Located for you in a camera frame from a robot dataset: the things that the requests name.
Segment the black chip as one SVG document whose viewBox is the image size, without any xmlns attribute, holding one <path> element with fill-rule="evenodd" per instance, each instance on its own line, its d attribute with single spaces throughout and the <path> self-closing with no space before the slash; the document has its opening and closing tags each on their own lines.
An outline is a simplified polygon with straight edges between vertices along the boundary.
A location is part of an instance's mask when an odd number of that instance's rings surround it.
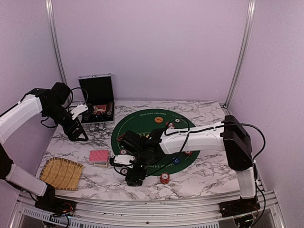
<svg viewBox="0 0 304 228">
<path fill-rule="evenodd" d="M 122 175 L 127 175 L 127 173 L 128 173 L 128 168 L 121 168 L 120 173 L 121 173 Z"/>
</svg>

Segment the red playing card deck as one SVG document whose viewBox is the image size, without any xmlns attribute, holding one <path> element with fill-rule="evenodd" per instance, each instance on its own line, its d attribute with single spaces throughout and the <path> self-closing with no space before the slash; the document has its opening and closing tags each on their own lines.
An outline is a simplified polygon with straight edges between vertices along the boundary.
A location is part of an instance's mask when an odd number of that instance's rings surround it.
<svg viewBox="0 0 304 228">
<path fill-rule="evenodd" d="M 90 151 L 89 162 L 90 163 L 107 163 L 109 158 L 108 150 L 94 150 Z"/>
</svg>

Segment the red poker chip stack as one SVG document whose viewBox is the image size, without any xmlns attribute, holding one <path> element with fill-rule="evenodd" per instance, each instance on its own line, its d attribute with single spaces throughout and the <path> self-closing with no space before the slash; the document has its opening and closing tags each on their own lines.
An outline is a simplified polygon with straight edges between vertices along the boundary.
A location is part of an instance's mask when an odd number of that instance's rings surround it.
<svg viewBox="0 0 304 228">
<path fill-rule="evenodd" d="M 163 172 L 160 175 L 160 182 L 162 184 L 168 184 L 170 182 L 170 175 L 167 172 Z"/>
</svg>

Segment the blue small blind button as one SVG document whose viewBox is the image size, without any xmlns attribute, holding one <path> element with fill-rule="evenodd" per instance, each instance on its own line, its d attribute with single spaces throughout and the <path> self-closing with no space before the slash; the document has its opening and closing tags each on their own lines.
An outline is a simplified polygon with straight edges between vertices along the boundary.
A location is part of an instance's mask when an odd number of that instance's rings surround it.
<svg viewBox="0 0 304 228">
<path fill-rule="evenodd" d="M 174 160 L 172 161 L 172 163 L 173 163 L 174 165 L 178 165 L 178 164 L 181 163 L 181 159 L 180 159 L 180 158 L 176 158 L 176 159 L 174 159 Z"/>
</svg>

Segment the orange big blind button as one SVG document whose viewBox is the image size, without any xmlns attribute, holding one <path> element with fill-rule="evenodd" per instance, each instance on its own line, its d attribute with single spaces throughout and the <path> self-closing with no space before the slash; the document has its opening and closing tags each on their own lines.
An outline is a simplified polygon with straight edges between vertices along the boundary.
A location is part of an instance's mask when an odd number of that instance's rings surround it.
<svg viewBox="0 0 304 228">
<path fill-rule="evenodd" d="M 156 123 L 162 123 L 162 122 L 163 122 L 163 118 L 160 117 L 160 116 L 157 116 L 157 117 L 155 117 L 154 121 L 155 121 Z"/>
</svg>

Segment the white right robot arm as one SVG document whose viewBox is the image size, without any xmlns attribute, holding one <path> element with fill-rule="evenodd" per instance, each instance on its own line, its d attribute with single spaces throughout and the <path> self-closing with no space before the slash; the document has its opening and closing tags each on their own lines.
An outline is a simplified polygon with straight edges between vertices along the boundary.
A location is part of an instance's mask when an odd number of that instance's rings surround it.
<svg viewBox="0 0 304 228">
<path fill-rule="evenodd" d="M 141 186 L 148 176 L 148 166 L 166 155 L 185 151 L 225 151 L 229 167 L 236 172 L 240 199 L 235 208 L 245 213 L 254 205 L 256 196 L 251 138 L 243 125 L 232 115 L 224 121 L 204 127 L 183 129 L 160 128 L 151 131 L 149 138 L 131 130 L 126 131 L 121 145 L 135 156 L 125 181 L 129 186 Z"/>
</svg>

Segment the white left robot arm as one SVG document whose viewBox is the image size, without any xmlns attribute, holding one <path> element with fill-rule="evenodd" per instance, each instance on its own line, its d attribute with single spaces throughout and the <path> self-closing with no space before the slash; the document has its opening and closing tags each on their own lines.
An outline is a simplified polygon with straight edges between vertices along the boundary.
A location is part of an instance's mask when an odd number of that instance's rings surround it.
<svg viewBox="0 0 304 228">
<path fill-rule="evenodd" d="M 57 82 L 51 89 L 34 88 L 26 93 L 20 101 L 1 114 L 0 144 L 4 145 L 17 129 L 38 114 L 49 117 L 54 123 L 61 125 L 69 140 L 88 141 L 78 119 L 79 115 L 89 110 L 87 104 L 77 105 L 72 110 L 63 107 L 71 92 L 66 84 Z M 41 203 L 49 211 L 56 211 L 60 207 L 59 199 L 51 193 L 46 193 L 51 187 L 15 165 L 4 148 L 0 149 L 0 178 L 42 197 Z"/>
</svg>

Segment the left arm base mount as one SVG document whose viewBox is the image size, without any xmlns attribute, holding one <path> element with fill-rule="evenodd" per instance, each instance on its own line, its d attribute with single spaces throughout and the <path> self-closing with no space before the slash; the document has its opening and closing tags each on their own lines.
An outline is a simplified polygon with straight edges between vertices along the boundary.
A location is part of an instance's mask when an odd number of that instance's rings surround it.
<svg viewBox="0 0 304 228">
<path fill-rule="evenodd" d="M 46 184 L 47 188 L 42 196 L 37 196 L 35 207 L 48 212 L 52 212 L 55 217 L 73 215 L 76 202 L 62 199 L 55 196 L 56 190 L 53 186 Z"/>
</svg>

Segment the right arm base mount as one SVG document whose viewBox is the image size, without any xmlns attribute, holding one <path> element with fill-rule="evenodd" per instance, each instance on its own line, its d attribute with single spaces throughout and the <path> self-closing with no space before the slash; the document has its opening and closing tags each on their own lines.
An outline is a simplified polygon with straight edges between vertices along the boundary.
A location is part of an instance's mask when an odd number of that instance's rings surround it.
<svg viewBox="0 0 304 228">
<path fill-rule="evenodd" d="M 260 208 L 261 207 L 258 202 L 257 196 L 254 196 L 250 199 L 244 199 L 240 197 L 236 200 L 230 200 L 219 203 L 219 211 L 223 218 L 258 211 Z"/>
</svg>

